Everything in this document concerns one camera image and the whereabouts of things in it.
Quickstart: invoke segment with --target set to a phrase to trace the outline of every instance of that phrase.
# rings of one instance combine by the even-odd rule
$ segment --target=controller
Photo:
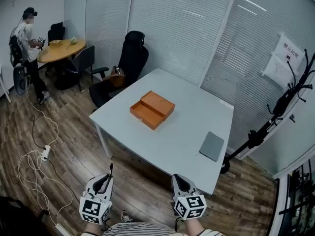
[[[40,49],[40,50],[43,50],[43,46],[44,46],[44,44],[45,44],[45,41],[46,41],[46,39],[43,39],[42,37],[39,37],[38,39],[37,39],[37,42],[38,43],[42,43],[42,46],[39,48],[37,48],[37,49]]]
[[[206,200],[195,184],[179,174],[172,176],[172,193],[175,216],[182,219],[200,218],[207,208]]]
[[[109,215],[112,202],[114,178],[113,164],[110,165],[110,174],[103,174],[89,180],[83,196],[80,199],[80,215],[83,220],[95,224],[103,224]]]

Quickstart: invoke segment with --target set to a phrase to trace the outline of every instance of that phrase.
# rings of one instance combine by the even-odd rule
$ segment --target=person
[[[22,23],[20,23],[15,35],[18,39],[18,44],[22,52],[23,66],[31,75],[31,81],[34,85],[36,98],[39,104],[42,104],[49,98],[49,92],[43,80],[38,74],[38,64],[35,48],[41,48],[42,43],[32,39],[32,27],[34,24],[34,16],[37,12],[34,8],[29,7],[23,12]]]
[[[82,236],[183,236],[176,231],[171,230],[163,225],[153,223],[136,223],[132,222],[132,218],[128,212],[123,210],[121,214],[122,223],[116,224],[106,231],[102,232],[101,225],[89,222]],[[204,229],[198,219],[184,220],[186,232],[188,236],[223,236],[219,232]]]

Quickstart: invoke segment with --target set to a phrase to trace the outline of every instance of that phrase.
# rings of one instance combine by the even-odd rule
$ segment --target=cable
[[[72,193],[73,193],[73,195],[74,195],[74,197],[75,197],[75,199],[78,201],[78,203],[80,203],[80,201],[78,200],[78,198],[76,197],[76,195],[75,195],[75,193],[74,193],[74,191],[70,188],[70,186],[69,185],[67,185],[66,184],[66,182],[65,181],[63,181],[63,179],[58,175],[58,173],[57,173],[57,171],[56,171],[56,168],[55,168],[55,166],[53,165],[53,163],[48,159],[48,158],[46,158],[46,157],[44,157],[44,159],[47,159],[48,160],[48,162],[50,162],[50,164],[53,166],[53,168],[54,168],[54,171],[55,171],[55,173],[56,173],[56,175],[57,175],[57,177],[59,177],[59,179],[72,191]]]
[[[28,102],[33,106],[34,109],[36,109],[37,111],[41,112],[41,113],[44,115],[44,117],[45,117],[46,119],[50,120],[50,121],[51,121],[54,125],[56,125],[56,127],[57,127],[57,136],[56,136],[55,140],[51,141],[51,142],[48,144],[48,146],[50,146],[50,145],[51,145],[53,142],[55,142],[55,141],[58,139],[58,137],[59,137],[59,127],[58,127],[58,124],[57,124],[56,122],[54,122],[54,121],[51,120],[49,117],[47,117],[43,111],[40,111],[39,109],[37,109],[37,108],[33,105],[33,103],[30,102],[30,100],[29,100],[29,91],[30,91],[30,85],[31,85],[31,76],[28,75],[27,77],[28,77],[28,79],[29,79],[30,81],[29,81],[29,86],[28,86],[27,92],[26,92],[26,99],[27,99]]]
[[[182,223],[184,220],[182,219],[182,220],[180,220],[181,219],[181,217],[179,217],[179,218],[177,218],[176,220],[175,220],[175,231],[177,232],[177,223]]]
[[[27,76],[26,81],[27,81],[28,79],[31,81],[31,76],[30,76],[30,75]],[[41,113],[44,115],[44,117],[45,117],[46,119],[50,120],[50,121],[51,121],[54,125],[56,125],[56,127],[57,127],[57,136],[56,136],[56,138],[55,138],[53,141],[51,141],[51,142],[48,144],[48,146],[50,146],[50,145],[51,145],[53,142],[55,142],[55,141],[58,139],[58,137],[59,137],[59,127],[58,127],[58,124],[57,124],[56,122],[54,122],[52,119],[46,117],[46,115],[45,115],[44,112],[42,112],[41,110],[37,109],[37,108],[30,102],[29,97],[28,97],[30,85],[31,85],[31,84],[29,83],[29,86],[27,87],[27,93],[26,93],[26,98],[27,98],[28,102],[33,106],[34,109],[36,109],[38,112],[41,112]],[[35,121],[36,121],[37,119],[32,119],[32,118],[30,118],[30,120],[33,122],[33,126],[34,126],[34,123],[35,123]],[[38,155],[38,157],[37,157],[37,159],[36,159],[37,167],[36,167],[36,165],[35,165],[35,163],[34,163],[32,157],[31,157],[31,155],[32,155],[33,153],[35,153],[36,155]],[[25,157],[28,159],[28,164],[29,164],[29,166],[34,170],[35,182],[27,180],[27,179],[21,174],[21,172],[20,172],[20,166],[21,166],[21,163],[22,163],[22,161],[23,161],[23,159],[24,159]],[[61,210],[64,209],[64,208],[66,208],[66,207],[68,207],[69,205],[72,204],[72,202],[73,202],[73,196],[72,196],[71,192],[70,192],[62,183],[60,183],[59,181],[57,181],[57,180],[55,180],[55,179],[52,179],[52,178],[48,177],[48,176],[41,170],[40,167],[41,167],[41,165],[42,165],[42,157],[43,157],[43,153],[39,152],[38,150],[32,150],[32,151],[28,152],[27,154],[25,154],[24,156],[22,156],[22,157],[20,158],[20,161],[19,161],[19,164],[18,164],[19,180],[20,180],[21,184],[22,184],[25,188],[27,188],[27,189],[29,189],[29,190],[34,190],[34,191],[36,191],[36,199],[37,199],[37,202],[38,202],[39,206],[42,208],[42,210],[45,210],[45,208],[40,204],[40,202],[39,202],[39,200],[38,200],[38,193],[40,193],[40,194],[42,194],[42,195],[44,196],[44,200],[45,200],[45,203],[46,203],[46,206],[47,206],[47,210],[48,210],[49,216],[50,216],[52,222],[55,224],[55,226],[56,226],[57,224],[56,224],[56,222],[53,220],[53,218],[52,218],[52,216],[51,216],[51,213],[50,213],[50,210],[49,210],[49,208],[50,208],[49,199],[48,199],[47,195],[44,193],[43,189],[40,187],[40,185],[37,184],[37,171],[40,171],[47,179],[49,179],[49,180],[51,180],[51,181],[53,181],[53,182],[56,182],[56,183],[60,184],[60,185],[70,194],[70,196],[71,196],[71,201],[70,201],[67,205],[65,205],[65,206],[63,206],[63,207],[61,207],[61,208],[59,209],[59,211],[57,212],[56,219],[57,219],[57,223],[59,223],[59,225],[60,225],[65,231],[67,231],[71,236],[73,236],[66,228],[64,228],[64,227],[61,225],[61,223],[60,223],[60,221],[59,221],[59,219],[58,219],[58,215],[59,215],[59,213],[61,212]],[[36,189],[35,189],[35,188],[31,188],[31,187],[29,187],[29,186],[26,186],[26,185],[22,182],[21,177],[22,177],[22,179],[23,179],[24,181],[26,181],[26,182],[28,182],[28,183],[31,183],[31,184],[34,184],[34,185],[36,186]]]
[[[35,163],[34,163],[32,157],[31,157],[31,155],[32,155],[33,153],[39,155],[39,156],[37,157],[37,159],[36,159],[37,167],[36,167],[36,165],[35,165]],[[21,167],[21,163],[22,163],[22,161],[23,161],[23,159],[24,159],[25,157],[27,157],[27,159],[28,159],[28,164],[29,164],[29,166],[34,170],[35,182],[32,182],[32,181],[27,180],[27,179],[21,174],[20,167]],[[40,171],[40,172],[41,172],[46,178],[48,178],[49,180],[54,181],[54,182],[57,182],[58,184],[60,184],[60,185],[71,195],[71,201],[70,201],[67,205],[61,207],[61,208],[59,209],[59,211],[57,212],[57,222],[60,224],[61,227],[63,227],[63,226],[61,225],[59,219],[58,219],[58,215],[59,215],[59,213],[61,212],[62,209],[66,208],[66,207],[68,207],[69,205],[72,204],[72,202],[73,202],[73,196],[72,196],[72,194],[70,193],[70,191],[69,191],[62,183],[60,183],[59,181],[57,181],[57,180],[55,180],[55,179],[52,179],[52,178],[48,177],[48,176],[41,170],[41,165],[42,165],[42,160],[41,160],[41,159],[42,159],[42,153],[39,152],[38,150],[32,150],[32,151],[30,151],[29,153],[27,153],[27,154],[25,154],[24,156],[22,156],[22,157],[20,158],[20,161],[19,161],[19,164],[18,164],[19,180],[20,180],[21,184],[22,184],[25,188],[27,188],[27,189],[29,189],[29,190],[34,190],[34,191],[36,191],[36,199],[37,199],[37,202],[38,202],[39,206],[42,208],[42,210],[45,210],[45,208],[40,204],[40,202],[39,202],[39,200],[38,200],[38,193],[41,193],[41,194],[44,196],[44,199],[45,199],[45,203],[46,203],[46,206],[47,206],[47,210],[48,210],[49,216],[50,216],[52,222],[55,224],[55,226],[56,226],[57,224],[56,224],[56,222],[53,220],[53,218],[52,218],[52,216],[51,216],[51,213],[50,213],[50,203],[49,203],[49,199],[48,199],[47,195],[43,192],[43,190],[42,190],[42,188],[40,187],[40,185],[37,183],[37,171]],[[36,189],[31,188],[31,187],[29,187],[29,186],[26,186],[26,185],[22,182],[21,177],[22,177],[22,179],[23,179],[24,181],[26,181],[26,182],[28,182],[28,183],[31,183],[31,184],[34,184],[34,185],[36,186]]]
[[[39,145],[35,142],[35,138],[34,138],[34,126],[35,126],[35,122],[38,120],[38,118],[39,118],[39,115],[38,115],[38,117],[37,117],[36,119],[35,119],[35,115],[32,115],[32,116],[30,117],[30,121],[33,123],[33,127],[32,127],[32,129],[31,129],[31,136],[33,137],[33,141],[34,141],[34,143],[35,143],[35,145],[36,145],[37,147],[42,148],[42,149],[45,149],[45,147],[39,146]]]

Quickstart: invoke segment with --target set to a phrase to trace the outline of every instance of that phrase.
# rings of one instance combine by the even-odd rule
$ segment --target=orange box
[[[150,91],[130,107],[130,112],[155,130],[174,111],[175,104]]]

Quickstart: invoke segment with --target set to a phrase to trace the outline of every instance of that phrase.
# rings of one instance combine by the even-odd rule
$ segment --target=ceiling light
[[[246,9],[246,8],[244,8],[244,7],[242,7],[242,6],[240,6],[240,5],[238,5],[239,7],[241,7],[241,8],[243,8],[244,10],[247,10],[247,11],[249,11],[250,13],[252,13],[252,14],[255,14],[255,15],[257,15],[256,13],[254,13],[254,12],[252,12],[251,10],[248,10],[248,9]]]
[[[259,9],[262,9],[262,10],[266,11],[263,7],[260,7],[258,4],[254,3],[252,1],[249,1],[249,0],[245,0],[245,1],[251,3],[251,4],[255,5],[255,6],[257,6]]]

